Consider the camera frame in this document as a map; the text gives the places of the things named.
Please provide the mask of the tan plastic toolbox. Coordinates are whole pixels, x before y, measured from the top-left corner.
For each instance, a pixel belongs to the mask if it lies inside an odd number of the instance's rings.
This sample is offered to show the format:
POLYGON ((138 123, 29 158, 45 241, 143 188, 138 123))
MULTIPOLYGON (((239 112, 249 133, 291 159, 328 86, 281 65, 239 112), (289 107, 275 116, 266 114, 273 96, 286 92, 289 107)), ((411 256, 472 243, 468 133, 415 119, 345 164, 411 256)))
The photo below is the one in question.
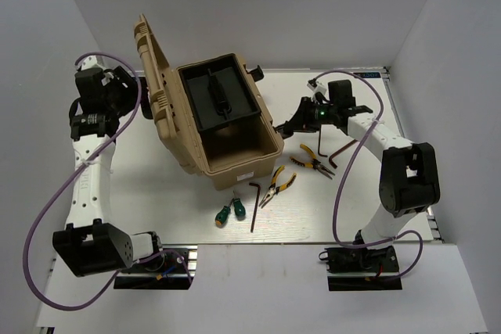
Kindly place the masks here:
POLYGON ((236 53, 171 67, 145 16, 134 26, 159 139, 188 174, 217 190, 273 172, 284 141, 257 83, 236 53))

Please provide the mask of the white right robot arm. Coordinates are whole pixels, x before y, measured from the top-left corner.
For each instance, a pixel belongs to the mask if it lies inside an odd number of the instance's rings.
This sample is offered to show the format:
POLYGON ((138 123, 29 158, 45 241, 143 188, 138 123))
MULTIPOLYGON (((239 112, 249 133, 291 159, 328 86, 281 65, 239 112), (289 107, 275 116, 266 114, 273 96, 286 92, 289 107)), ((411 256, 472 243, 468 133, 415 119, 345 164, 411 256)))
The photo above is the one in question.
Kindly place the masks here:
POLYGON ((435 151, 427 142, 397 135, 381 122, 380 114, 357 105, 349 80, 331 81, 328 92, 327 97, 301 98, 296 113, 276 130, 289 138, 333 125, 380 161, 380 205, 353 244, 355 264, 369 271, 381 262, 380 249, 390 246, 411 219, 440 200, 435 151))

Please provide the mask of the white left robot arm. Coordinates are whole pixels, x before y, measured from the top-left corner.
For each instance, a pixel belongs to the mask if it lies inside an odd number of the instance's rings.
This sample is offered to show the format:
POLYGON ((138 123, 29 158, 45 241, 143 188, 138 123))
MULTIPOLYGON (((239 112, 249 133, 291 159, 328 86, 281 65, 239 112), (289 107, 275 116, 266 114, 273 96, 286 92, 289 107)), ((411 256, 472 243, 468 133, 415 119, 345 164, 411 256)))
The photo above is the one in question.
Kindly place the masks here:
POLYGON ((79 96, 69 118, 77 176, 65 228, 54 232, 52 245, 77 277, 129 269, 137 262, 156 271, 166 254, 157 234, 129 235, 111 220, 116 137, 121 118, 138 109, 137 82, 122 66, 106 67, 97 55, 77 63, 74 78, 79 96))

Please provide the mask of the bent brown hex key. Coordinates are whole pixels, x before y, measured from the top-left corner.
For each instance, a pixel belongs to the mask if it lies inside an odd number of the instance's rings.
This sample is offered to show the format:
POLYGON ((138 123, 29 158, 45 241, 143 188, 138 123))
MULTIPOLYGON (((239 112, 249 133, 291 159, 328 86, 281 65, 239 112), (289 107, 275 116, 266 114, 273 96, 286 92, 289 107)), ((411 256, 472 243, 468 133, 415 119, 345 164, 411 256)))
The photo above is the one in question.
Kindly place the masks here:
POLYGON ((329 162, 334 165, 334 158, 336 156, 339 156, 340 154, 342 154, 343 152, 345 152, 346 150, 348 150, 349 148, 351 148, 352 146, 356 145, 358 143, 357 140, 351 140, 349 143, 347 143, 346 145, 342 146, 341 148, 339 148, 337 151, 335 151, 334 153, 332 153, 329 157, 329 162))

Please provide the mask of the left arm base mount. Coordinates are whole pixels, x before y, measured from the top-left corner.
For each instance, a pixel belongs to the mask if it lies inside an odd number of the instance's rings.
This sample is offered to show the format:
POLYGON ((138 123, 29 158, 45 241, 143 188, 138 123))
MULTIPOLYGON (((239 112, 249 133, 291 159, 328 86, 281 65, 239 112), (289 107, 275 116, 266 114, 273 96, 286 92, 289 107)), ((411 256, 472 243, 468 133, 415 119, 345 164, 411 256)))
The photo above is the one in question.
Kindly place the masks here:
POLYGON ((144 264, 135 264, 114 280, 116 290, 188 290, 194 280, 197 246, 174 246, 166 253, 144 264))

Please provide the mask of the yellow needle-nose pliers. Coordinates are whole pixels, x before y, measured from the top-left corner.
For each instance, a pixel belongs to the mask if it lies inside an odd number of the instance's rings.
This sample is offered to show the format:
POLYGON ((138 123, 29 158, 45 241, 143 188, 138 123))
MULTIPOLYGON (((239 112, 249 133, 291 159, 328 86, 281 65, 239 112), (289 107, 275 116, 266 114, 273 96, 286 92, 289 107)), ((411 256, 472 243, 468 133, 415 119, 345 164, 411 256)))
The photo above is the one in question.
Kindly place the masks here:
POLYGON ((295 182, 297 174, 293 173, 287 182, 283 184, 278 183, 278 178, 280 174, 285 170, 285 166, 279 166, 272 175, 268 191, 262 198, 261 202, 258 204, 260 208, 265 207, 275 196, 279 195, 281 192, 287 190, 295 182))

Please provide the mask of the green screwdriver orange cap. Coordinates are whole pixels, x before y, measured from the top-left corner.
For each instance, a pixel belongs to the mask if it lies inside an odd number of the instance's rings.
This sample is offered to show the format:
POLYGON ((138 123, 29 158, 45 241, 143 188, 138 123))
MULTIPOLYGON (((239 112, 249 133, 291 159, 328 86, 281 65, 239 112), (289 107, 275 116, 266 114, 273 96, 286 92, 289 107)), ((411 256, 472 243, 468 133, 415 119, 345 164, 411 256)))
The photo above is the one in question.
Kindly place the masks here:
POLYGON ((214 222, 218 227, 222 227, 228 220, 229 215, 234 207, 235 199, 232 199, 229 204, 224 205, 221 210, 216 214, 214 222))

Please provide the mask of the long dark hex key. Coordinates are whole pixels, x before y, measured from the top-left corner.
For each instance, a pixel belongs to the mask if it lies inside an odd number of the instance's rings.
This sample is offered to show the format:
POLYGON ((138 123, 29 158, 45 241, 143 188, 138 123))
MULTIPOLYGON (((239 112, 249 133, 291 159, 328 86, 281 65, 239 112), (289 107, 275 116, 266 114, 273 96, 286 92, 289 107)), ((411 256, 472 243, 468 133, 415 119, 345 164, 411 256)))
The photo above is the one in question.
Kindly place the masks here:
POLYGON ((257 216, 257 212, 258 212, 259 199, 261 197, 261 185, 258 184, 257 182, 252 181, 249 183, 249 186, 256 189, 254 209, 253 209, 253 214, 252 214, 252 218, 251 218, 251 225, 250 225, 250 232, 253 233, 254 227, 255 227, 256 216, 257 216))

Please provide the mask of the green stubby screwdriver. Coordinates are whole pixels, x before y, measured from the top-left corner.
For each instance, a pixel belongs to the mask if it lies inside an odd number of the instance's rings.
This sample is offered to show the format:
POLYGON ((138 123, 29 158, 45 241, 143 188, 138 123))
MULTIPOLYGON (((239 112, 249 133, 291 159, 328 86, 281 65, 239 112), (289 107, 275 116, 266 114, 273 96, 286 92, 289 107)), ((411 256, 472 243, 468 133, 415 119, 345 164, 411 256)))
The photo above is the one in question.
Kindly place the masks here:
POLYGON ((246 217, 246 209, 236 191, 233 192, 232 206, 236 218, 239 221, 243 220, 246 217))

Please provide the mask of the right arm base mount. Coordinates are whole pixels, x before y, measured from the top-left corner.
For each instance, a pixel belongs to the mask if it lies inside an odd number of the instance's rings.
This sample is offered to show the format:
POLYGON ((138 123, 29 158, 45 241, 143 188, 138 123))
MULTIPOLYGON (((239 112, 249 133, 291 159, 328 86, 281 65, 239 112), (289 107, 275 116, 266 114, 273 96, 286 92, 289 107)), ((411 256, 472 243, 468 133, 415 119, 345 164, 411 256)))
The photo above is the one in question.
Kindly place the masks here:
POLYGON ((331 292, 402 290, 393 246, 379 250, 325 248, 319 253, 319 260, 326 264, 331 292))

